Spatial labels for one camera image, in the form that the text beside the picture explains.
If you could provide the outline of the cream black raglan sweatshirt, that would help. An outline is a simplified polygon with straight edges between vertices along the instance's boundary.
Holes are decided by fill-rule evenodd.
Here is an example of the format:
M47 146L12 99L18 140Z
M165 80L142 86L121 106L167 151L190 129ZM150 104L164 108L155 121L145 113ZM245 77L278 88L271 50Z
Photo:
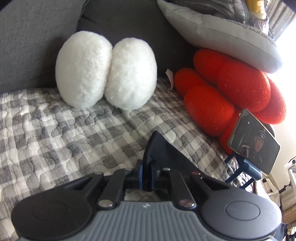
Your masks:
M153 191L151 161L156 161L159 166L154 190L168 189L171 194L180 192L184 197L186 192L208 195L211 191L230 188L229 184L204 174L157 131L149 138L142 159L142 189L145 191Z

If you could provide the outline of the blue stool phone stand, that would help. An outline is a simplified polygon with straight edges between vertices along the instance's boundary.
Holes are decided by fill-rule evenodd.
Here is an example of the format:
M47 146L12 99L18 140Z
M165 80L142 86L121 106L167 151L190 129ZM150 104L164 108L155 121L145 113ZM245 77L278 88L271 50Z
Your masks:
M235 152L232 152L226 159L225 163L228 163L232 158L236 159L238 163L238 169L234 172L233 175L231 175L225 182L230 183L234 179L236 179L241 173L245 173L249 175L251 178L240 188L245 189L250 184L252 184L254 181L260 180L262 178L261 171L254 166L250 161L245 159L243 156L240 156L239 154L236 154Z

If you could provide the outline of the smartphone playing video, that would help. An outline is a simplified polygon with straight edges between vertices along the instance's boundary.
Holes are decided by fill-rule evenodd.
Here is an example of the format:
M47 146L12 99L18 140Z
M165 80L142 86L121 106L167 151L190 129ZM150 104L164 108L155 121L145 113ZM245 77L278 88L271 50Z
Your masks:
M248 109L239 114L228 147L266 175L271 173L280 153L279 142Z

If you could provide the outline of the grey checked quilted bedcover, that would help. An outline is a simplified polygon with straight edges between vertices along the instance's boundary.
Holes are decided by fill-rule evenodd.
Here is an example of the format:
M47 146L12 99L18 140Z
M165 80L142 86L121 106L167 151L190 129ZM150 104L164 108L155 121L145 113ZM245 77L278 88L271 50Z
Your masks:
M235 160L224 162L222 147L195 126L162 78L151 99L133 111L105 99L75 109L55 88L1 94L1 240L18 239L11 222L17 202L93 172L135 166L154 131L216 179L226 180L238 167Z

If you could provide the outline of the red flower plush cushion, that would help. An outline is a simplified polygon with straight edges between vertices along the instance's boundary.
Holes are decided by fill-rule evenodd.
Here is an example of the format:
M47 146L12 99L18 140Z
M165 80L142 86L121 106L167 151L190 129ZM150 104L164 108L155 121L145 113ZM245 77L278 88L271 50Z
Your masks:
M241 110L248 109L266 124L284 121L284 98L265 73L209 49L196 51L193 64L175 73L174 88L193 122L216 137L226 153L232 152L227 142Z

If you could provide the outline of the white fluffy plush toy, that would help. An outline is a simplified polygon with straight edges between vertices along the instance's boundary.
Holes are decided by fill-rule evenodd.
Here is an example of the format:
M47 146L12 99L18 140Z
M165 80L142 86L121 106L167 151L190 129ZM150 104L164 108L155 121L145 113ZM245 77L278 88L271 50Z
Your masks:
M55 66L60 96L78 109L90 108L102 97L122 110L141 108L155 91L157 75L146 41L124 38L112 45L89 31L77 32L63 44Z

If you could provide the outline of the grey white pillow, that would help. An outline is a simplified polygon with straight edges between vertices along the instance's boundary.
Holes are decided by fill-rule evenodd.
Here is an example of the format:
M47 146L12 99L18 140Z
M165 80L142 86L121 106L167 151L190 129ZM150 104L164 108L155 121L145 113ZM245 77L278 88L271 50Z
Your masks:
M191 45L227 54L264 73L281 68L274 40L257 28L167 1L157 3L168 22Z

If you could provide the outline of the grey diaper bag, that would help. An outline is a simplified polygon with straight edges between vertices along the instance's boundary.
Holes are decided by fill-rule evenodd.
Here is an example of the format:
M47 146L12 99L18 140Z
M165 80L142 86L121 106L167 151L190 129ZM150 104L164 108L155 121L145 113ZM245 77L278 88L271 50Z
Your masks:
M190 8L201 14L213 15L250 25L273 36L269 17L265 11L268 1L258 0L183 0L171 3Z

